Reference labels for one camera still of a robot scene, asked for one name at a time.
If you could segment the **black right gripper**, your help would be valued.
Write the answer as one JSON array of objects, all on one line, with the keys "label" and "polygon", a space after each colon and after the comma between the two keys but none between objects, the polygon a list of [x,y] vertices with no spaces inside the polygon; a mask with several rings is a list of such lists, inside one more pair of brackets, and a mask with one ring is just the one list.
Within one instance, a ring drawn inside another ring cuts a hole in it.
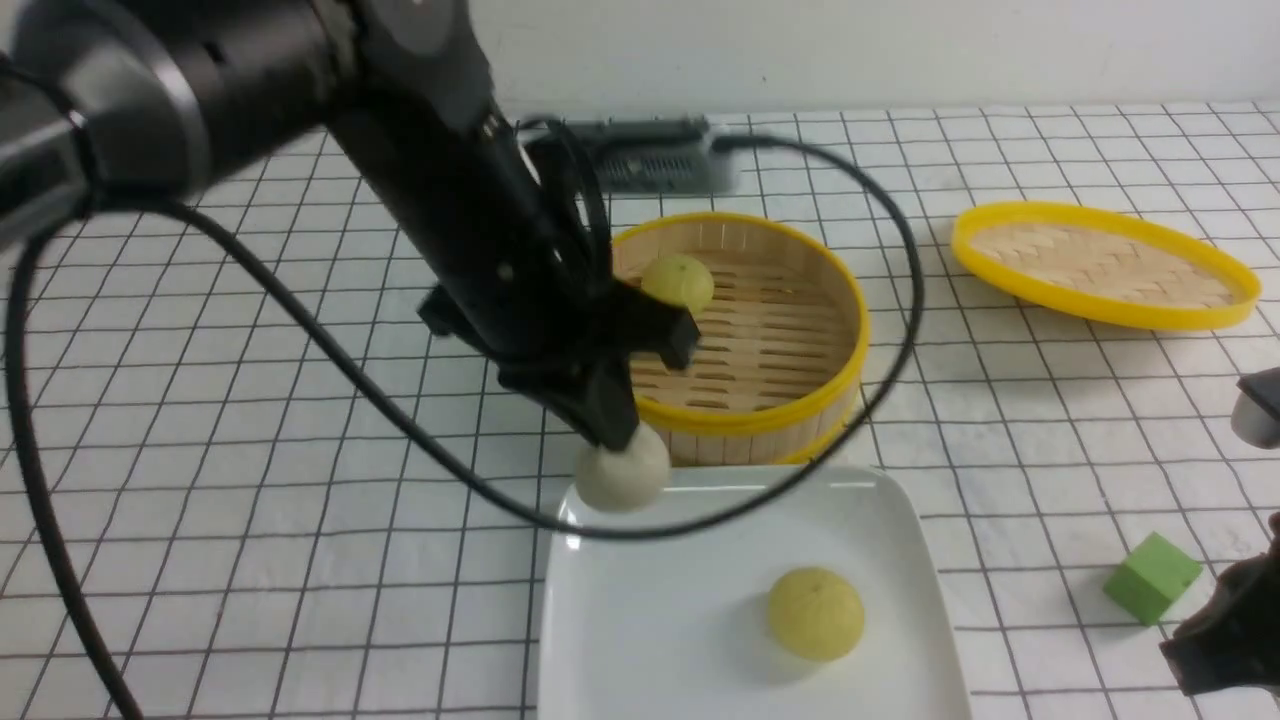
[{"label": "black right gripper", "polygon": [[1210,601],[1160,644],[1179,691],[1253,688],[1279,697],[1279,514],[1267,551],[1222,571]]}]

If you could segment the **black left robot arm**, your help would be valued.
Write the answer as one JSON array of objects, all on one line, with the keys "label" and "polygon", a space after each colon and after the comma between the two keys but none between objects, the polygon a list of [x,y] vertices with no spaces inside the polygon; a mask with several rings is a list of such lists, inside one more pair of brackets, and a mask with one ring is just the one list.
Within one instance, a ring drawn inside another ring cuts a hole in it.
[{"label": "black left robot arm", "polygon": [[27,3],[3,59],[3,246],[193,199],[320,126],[435,274],[428,327],[625,448],[631,356],[684,369],[696,324],[617,279],[535,172],[466,1]]}]

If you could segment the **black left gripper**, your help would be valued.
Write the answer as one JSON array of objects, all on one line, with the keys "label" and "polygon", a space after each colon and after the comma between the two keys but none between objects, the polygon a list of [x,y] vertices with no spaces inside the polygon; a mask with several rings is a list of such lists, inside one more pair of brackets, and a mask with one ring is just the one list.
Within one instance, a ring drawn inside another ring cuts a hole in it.
[{"label": "black left gripper", "polygon": [[421,99],[372,95],[330,132],[452,302],[436,325],[493,360],[503,388],[625,450],[639,427],[631,359],[687,369],[690,311],[614,275],[609,240],[540,186],[494,102],[453,126]]}]

